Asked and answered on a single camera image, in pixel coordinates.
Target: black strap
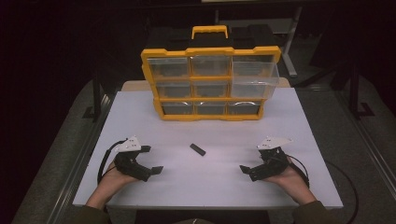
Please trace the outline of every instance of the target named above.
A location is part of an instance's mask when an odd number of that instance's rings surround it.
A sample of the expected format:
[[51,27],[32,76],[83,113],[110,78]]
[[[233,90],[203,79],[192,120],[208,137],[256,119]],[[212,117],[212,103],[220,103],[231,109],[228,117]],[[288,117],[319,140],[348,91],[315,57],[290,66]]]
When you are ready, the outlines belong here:
[[115,146],[117,146],[117,145],[119,145],[119,144],[122,144],[122,143],[124,143],[125,141],[126,141],[126,140],[119,141],[119,142],[113,144],[113,146],[111,146],[111,148],[109,148],[108,150],[106,150],[106,154],[105,154],[105,156],[103,157],[102,163],[100,164],[100,167],[99,167],[98,178],[97,178],[98,184],[99,184],[100,181],[102,180],[102,177],[103,177],[103,170],[105,169],[105,165],[106,165],[106,162],[107,162],[108,157],[110,156],[111,150],[113,149],[113,147],[115,147]]

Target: black marker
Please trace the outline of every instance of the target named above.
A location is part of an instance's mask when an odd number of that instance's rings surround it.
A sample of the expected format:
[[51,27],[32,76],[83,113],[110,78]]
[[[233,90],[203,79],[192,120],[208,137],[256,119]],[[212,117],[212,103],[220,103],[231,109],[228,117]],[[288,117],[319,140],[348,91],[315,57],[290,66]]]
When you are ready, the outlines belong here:
[[198,152],[198,154],[200,154],[201,156],[204,156],[206,154],[206,152],[203,149],[196,146],[195,144],[191,144],[190,148],[194,149],[194,151]]

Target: yellow plastic organizer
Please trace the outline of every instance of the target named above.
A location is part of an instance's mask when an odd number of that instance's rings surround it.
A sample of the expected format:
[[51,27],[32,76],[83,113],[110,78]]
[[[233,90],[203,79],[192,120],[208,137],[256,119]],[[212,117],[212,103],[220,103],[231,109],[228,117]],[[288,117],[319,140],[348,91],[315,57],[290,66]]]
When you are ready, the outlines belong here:
[[267,25],[156,28],[142,51],[164,120],[260,119],[279,80],[280,49]]

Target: hand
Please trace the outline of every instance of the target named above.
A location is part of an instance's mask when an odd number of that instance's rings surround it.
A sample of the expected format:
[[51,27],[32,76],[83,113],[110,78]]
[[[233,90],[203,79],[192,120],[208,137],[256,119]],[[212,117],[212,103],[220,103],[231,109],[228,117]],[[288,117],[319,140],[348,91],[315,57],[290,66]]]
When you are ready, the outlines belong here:
[[103,210],[105,204],[125,185],[135,182],[138,179],[128,175],[122,174],[115,167],[114,162],[111,162],[107,168],[106,174],[102,177],[96,190],[87,201],[86,205],[89,207]]
[[290,166],[282,174],[270,176],[264,181],[279,185],[299,205],[317,200],[300,175]]

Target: yellow handle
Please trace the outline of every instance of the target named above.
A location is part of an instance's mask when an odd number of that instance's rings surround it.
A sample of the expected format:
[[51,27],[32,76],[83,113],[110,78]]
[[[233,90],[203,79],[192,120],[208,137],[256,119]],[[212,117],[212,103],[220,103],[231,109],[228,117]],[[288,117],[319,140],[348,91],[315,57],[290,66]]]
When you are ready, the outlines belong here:
[[228,38],[227,26],[215,25],[215,26],[194,26],[192,27],[191,39],[194,39],[196,33],[219,33],[223,32],[225,37]]

